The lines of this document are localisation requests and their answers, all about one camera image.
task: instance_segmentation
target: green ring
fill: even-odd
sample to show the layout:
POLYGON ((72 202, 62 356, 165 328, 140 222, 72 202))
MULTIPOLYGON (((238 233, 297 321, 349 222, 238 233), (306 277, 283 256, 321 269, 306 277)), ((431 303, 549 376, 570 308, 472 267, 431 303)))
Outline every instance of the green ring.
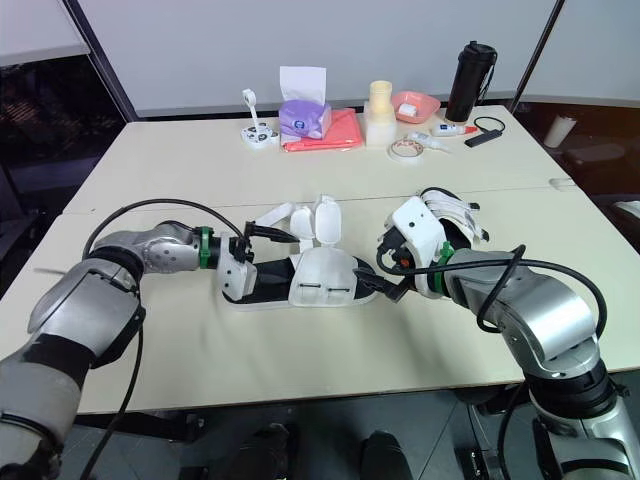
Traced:
MULTIPOLYGON (((455 250, 451 247, 451 244, 449 242, 444 242, 442 244, 442 248, 440 249, 440 259, 438 260, 438 266, 446 265, 449 259, 453 257, 454 253, 455 250)), ((444 295, 443 282, 444 272, 436 272, 433 274, 433 286, 436 289, 436 293, 439 293, 441 295, 444 295)))
POLYGON ((209 257, 211 256, 211 250, 209 250, 209 234, 211 229, 209 227, 200 227, 200 268, 207 268, 209 264, 209 257))

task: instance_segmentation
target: tissue box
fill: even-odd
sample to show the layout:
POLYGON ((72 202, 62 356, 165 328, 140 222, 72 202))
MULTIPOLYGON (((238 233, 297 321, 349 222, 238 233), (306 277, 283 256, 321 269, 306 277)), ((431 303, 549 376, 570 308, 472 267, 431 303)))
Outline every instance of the tissue box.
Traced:
POLYGON ((331 126, 331 106, 308 100, 288 100, 278 110, 278 117, 282 135, 322 139, 331 126))

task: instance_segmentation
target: black water bottle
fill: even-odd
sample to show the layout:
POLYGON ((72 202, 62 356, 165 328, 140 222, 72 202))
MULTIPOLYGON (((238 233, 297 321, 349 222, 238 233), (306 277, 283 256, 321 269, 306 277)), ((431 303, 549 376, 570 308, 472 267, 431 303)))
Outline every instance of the black water bottle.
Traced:
POLYGON ((491 77, 493 77, 493 66, 497 59, 498 52, 489 45, 482 45, 475 41, 465 45, 458 56, 458 70, 451 87, 445 119, 456 123, 467 121, 478 97, 481 95, 484 97, 489 88, 491 77))

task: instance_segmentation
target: black cable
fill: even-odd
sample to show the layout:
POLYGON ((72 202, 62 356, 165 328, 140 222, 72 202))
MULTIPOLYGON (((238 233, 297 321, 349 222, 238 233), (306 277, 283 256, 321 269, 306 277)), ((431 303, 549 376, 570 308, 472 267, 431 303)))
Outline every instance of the black cable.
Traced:
POLYGON ((84 245, 84 250, 82 251, 82 258, 85 259, 89 256, 89 253, 91 251, 91 246, 93 245, 93 242, 95 242, 98 235, 100 235, 100 232, 102 232, 102 230, 104 230, 104 228, 107 225, 109 225, 111 222, 113 222, 116 218, 122 216, 129 210, 133 210, 134 208, 142 207, 144 205, 153 205, 157 203, 172 203, 176 205, 186 205, 188 207, 193 207, 193 208, 197 208, 198 210, 202 210, 203 212, 206 212, 209 215, 214 216, 215 218, 220 220, 222 223, 224 223, 227 227, 233 230, 233 232, 236 235, 238 235, 239 238, 244 238, 244 234, 240 231, 238 227, 236 227, 233 223, 227 220, 223 215, 221 215, 220 213, 216 212, 215 210, 205 205, 202 205, 197 202, 192 202, 190 200, 181 200, 179 198, 152 198, 149 200, 142 200, 140 202, 135 202, 130 205, 126 205, 122 208, 119 208, 118 210, 113 212, 111 215, 109 215, 100 225, 98 225, 98 227, 91 233, 91 235, 87 239, 87 242, 84 245))
POLYGON ((522 255, 524 255, 525 250, 526 250, 526 247, 524 245, 519 245, 513 251, 513 257, 511 258, 511 261, 507 265, 507 268, 504 269, 504 272, 500 276, 500 279, 498 280, 496 285, 493 287, 491 292, 489 292, 489 295, 484 300, 484 302, 482 302, 482 305, 478 310, 478 314, 476 315, 476 324, 478 325, 478 328, 480 328, 480 330, 482 330, 483 332, 500 333, 500 329, 496 327, 487 326, 484 323, 484 317, 487 315, 487 312, 489 311, 489 307, 491 307, 491 305, 496 300, 496 298, 498 298, 498 295, 500 294, 500 290, 504 288, 507 281, 511 278, 511 275, 513 275, 513 272, 515 271, 516 267, 520 263, 520 260, 522 260, 522 255))
POLYGON ((484 127, 482 127, 482 126, 480 126, 480 125, 478 124, 478 120, 481 120, 481 119, 493 120, 494 122, 499 123, 499 124, 500 124, 500 126, 502 127, 502 128, 500 128, 500 130, 498 130, 498 131, 500 131, 500 132, 504 132, 504 129, 505 129, 505 128, 507 128, 507 126, 504 124, 504 122, 503 122, 502 120, 500 120, 499 118, 496 118, 496 117, 487 117, 487 116, 483 116, 483 117, 476 117, 476 118, 473 120, 473 124, 474 124, 476 127, 478 127, 481 131, 483 131, 483 132, 488 132, 488 131, 489 131, 489 129, 488 129, 488 128, 484 128, 484 127))
POLYGON ((160 222, 158 225, 175 225, 176 227, 183 228, 184 230, 187 230, 189 232, 196 231, 195 228, 190 227, 189 225, 186 225, 182 222, 178 222, 177 220, 165 220, 164 222, 160 222))
POLYGON ((471 431, 473 432, 473 438, 476 441, 476 444, 478 446, 480 446, 480 439, 478 438, 478 434, 476 433, 476 427, 475 424, 473 423, 473 420, 471 419, 471 409, 469 408, 469 404, 467 403, 467 416, 469 417, 469 424, 471 425, 471 431))
POLYGON ((138 373, 140 372, 140 365, 142 363, 143 343, 144 343, 144 336, 142 334, 142 326, 140 326, 140 330, 138 330, 138 351, 136 352, 136 363, 133 367, 133 372, 131 373, 131 380, 129 380, 127 393, 125 394, 124 399, 122 400, 122 404, 120 405, 120 409, 118 410, 118 413, 116 413, 115 416, 111 419, 111 422, 109 422, 107 429, 105 430, 104 434, 102 435, 102 438, 100 439, 100 443, 98 443, 96 448, 93 450, 93 453, 91 453, 91 457, 89 457, 89 460, 87 461, 87 464, 85 465, 84 470, 82 470, 82 474, 80 475, 80 480, 89 479, 89 475, 91 475, 91 471, 93 470, 93 467, 95 467, 95 464, 98 461, 98 458, 100 458, 100 455, 104 450, 104 447, 107 445, 107 442, 109 442, 109 439, 113 435, 113 432, 115 431, 116 426, 125 415, 127 406, 129 405, 129 400, 131 400, 131 396, 133 395, 133 389, 136 385, 136 380, 138 379, 138 373))
MULTIPOLYGON (((376 254, 376 263, 378 264, 378 267, 380 267, 380 269, 385 273, 388 273, 390 275, 398 275, 398 276, 425 275, 425 274, 436 273, 436 272, 449 272, 452 270, 462 270, 465 268, 502 267, 502 266, 509 265, 509 262, 510 262, 510 259, 476 260, 473 262, 462 262, 462 263, 453 263, 453 264, 448 263, 446 265, 436 265, 428 268, 397 269, 397 268, 390 268, 384 264, 384 262, 382 261, 383 254, 384 252, 382 252, 381 250, 378 250, 378 253, 376 254)), ((607 303, 604 299, 604 296, 602 295, 602 292, 600 291, 600 289, 598 289, 595 283, 593 283, 591 280, 589 280, 580 272, 577 272, 576 270, 573 270, 569 267, 565 267, 564 265, 559 265, 557 263, 545 262, 542 260, 522 259, 518 264, 523 267, 545 268, 547 270, 554 270, 556 272, 564 273, 565 275, 575 278, 580 283, 582 283, 585 287, 587 287, 591 292, 591 294, 596 299, 596 303, 598 305, 598 322, 596 324, 596 336, 598 338, 602 336, 602 332, 604 332, 604 329, 607 325, 607 303)))
POLYGON ((516 400, 518 398, 518 395, 526 384, 527 382, 525 380, 517 388, 514 388, 513 395, 511 396, 511 398, 509 399, 509 403, 507 404, 507 410, 504 412, 504 416, 500 421, 500 430, 498 430, 498 446, 496 450, 498 455, 498 462, 500 463, 500 470, 502 470, 502 476, 504 477, 504 480, 511 480, 509 469, 507 468, 507 461, 504 457, 504 443, 507 436, 507 427, 509 426, 509 420, 511 420, 513 411, 516 408, 516 400))
POLYGON ((491 72, 489 72, 489 75, 487 76, 487 81, 484 83, 484 85, 480 88, 480 91, 478 92, 478 101, 476 102, 476 105, 482 105, 484 103, 484 97, 487 95, 487 92, 489 91, 489 85, 491 85, 491 79, 493 78, 493 72, 496 69, 496 64, 494 63, 493 65, 491 65, 491 72))
POLYGON ((473 436, 475 437, 476 441, 478 441, 478 436, 476 434, 475 424, 478 424, 480 433, 482 433, 482 438, 484 440, 485 447, 486 447, 486 448, 482 448, 482 450, 483 451, 491 450, 492 449, 491 442, 489 441, 489 437, 487 437, 487 432, 485 432, 484 426, 482 425, 482 422, 478 417, 478 410, 476 409, 475 405, 470 405, 467 403, 467 415, 469 416, 469 421, 471 422, 471 429, 473 430, 473 436))

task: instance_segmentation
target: black shoe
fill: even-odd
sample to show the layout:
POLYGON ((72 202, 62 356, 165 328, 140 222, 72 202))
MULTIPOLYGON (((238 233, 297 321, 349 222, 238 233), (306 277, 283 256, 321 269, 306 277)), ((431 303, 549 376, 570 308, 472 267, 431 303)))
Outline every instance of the black shoe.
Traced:
POLYGON ((361 480, 413 480, 407 459, 396 437, 376 430, 364 441, 361 480))
POLYGON ((279 423, 258 430, 240 447, 221 480, 276 480, 289 470, 289 431, 279 423))

